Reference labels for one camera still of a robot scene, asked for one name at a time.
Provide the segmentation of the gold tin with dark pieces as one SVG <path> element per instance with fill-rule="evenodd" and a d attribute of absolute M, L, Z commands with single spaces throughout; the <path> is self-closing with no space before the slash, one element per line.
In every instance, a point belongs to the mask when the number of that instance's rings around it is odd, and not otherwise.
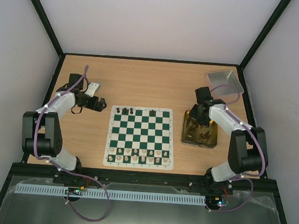
<path fill-rule="evenodd" d="M 190 117 L 190 111 L 187 110 L 183 117 L 181 143 L 213 149 L 217 145 L 217 127 L 218 124 L 212 120 L 209 126 L 201 126 Z"/>

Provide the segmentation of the black mounting rail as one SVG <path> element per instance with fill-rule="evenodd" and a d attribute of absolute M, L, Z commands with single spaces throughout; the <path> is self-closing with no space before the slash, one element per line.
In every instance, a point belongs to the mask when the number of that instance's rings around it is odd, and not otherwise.
<path fill-rule="evenodd" d="M 110 169 L 82 168 L 81 174 L 97 178 L 102 184 L 126 183 L 134 185 L 153 185 L 173 187 L 177 190 L 186 190 L 202 195 L 223 194 L 250 189 L 250 182 L 246 180 L 236 182 L 210 183 L 205 176 L 201 175 L 178 175 L 169 173 L 120 171 Z M 86 179 L 69 175 L 58 171 L 51 165 L 36 165 L 28 163 L 14 163 L 9 171 L 8 178 L 12 176 L 27 176 L 35 178 L 50 178 L 54 183 L 65 185 L 86 185 Z"/>

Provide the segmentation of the green white chess board mat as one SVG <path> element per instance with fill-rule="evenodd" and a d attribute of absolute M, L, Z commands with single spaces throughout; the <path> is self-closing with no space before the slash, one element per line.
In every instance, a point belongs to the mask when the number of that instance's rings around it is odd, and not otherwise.
<path fill-rule="evenodd" d="M 116 108 L 119 107 L 121 112 L 117 113 Z M 129 110 L 127 115 L 123 115 L 123 108 Z M 130 108 L 133 108 L 134 114 L 130 114 Z M 150 117 L 150 110 L 155 111 L 155 116 Z M 137 106 L 120 106 L 114 105 L 111 108 L 109 117 L 106 147 L 103 156 L 103 165 L 108 167 L 132 168 L 143 170 L 168 170 L 174 167 L 174 138 L 173 138 L 173 111 L 170 108 L 154 108 L 154 107 L 137 107 Z M 110 149 L 114 148 L 115 153 L 112 154 Z M 126 149 L 131 149 L 131 154 L 126 154 Z M 139 164 L 132 161 L 135 155 L 134 149 L 138 149 L 137 156 L 153 157 L 153 164 Z M 149 151 L 154 151 L 154 155 L 149 155 Z M 157 151 L 161 151 L 161 155 L 157 156 Z M 108 156 L 113 157 L 113 162 L 108 161 Z M 123 156 L 122 162 L 115 162 L 116 155 Z M 129 156 L 129 163 L 124 162 L 124 156 Z M 161 158 L 161 164 L 155 164 L 155 158 Z M 162 164 L 162 159 L 168 158 L 168 165 Z"/>

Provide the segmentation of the silver tin lid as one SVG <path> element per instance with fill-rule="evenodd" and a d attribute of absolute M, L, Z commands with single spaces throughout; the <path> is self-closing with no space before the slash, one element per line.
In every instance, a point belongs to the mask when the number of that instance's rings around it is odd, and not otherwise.
<path fill-rule="evenodd" d="M 206 81 L 216 96 L 242 95 L 244 89 L 233 70 L 210 72 L 206 75 Z"/>

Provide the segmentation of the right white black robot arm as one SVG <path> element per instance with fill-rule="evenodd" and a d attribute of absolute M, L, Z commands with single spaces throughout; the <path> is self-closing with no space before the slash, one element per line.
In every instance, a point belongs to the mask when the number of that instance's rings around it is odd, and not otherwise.
<path fill-rule="evenodd" d="M 203 126 L 213 121 L 230 137 L 228 160 L 207 169 L 204 176 L 204 188 L 208 192 L 215 193 L 226 181 L 263 175 L 268 160 L 266 133 L 261 127 L 241 120 L 223 100 L 212 97 L 197 99 L 190 117 Z"/>

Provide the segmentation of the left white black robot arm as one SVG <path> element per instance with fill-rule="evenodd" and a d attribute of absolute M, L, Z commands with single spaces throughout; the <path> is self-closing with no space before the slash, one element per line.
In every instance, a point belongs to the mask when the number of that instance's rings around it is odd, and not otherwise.
<path fill-rule="evenodd" d="M 60 119 L 78 106 L 97 112 L 107 107 L 104 98 L 90 95 L 80 88 L 61 87 L 48 103 L 36 111 L 27 111 L 22 121 L 22 150 L 38 160 L 45 160 L 60 171 L 78 172 L 81 161 L 63 147 Z"/>

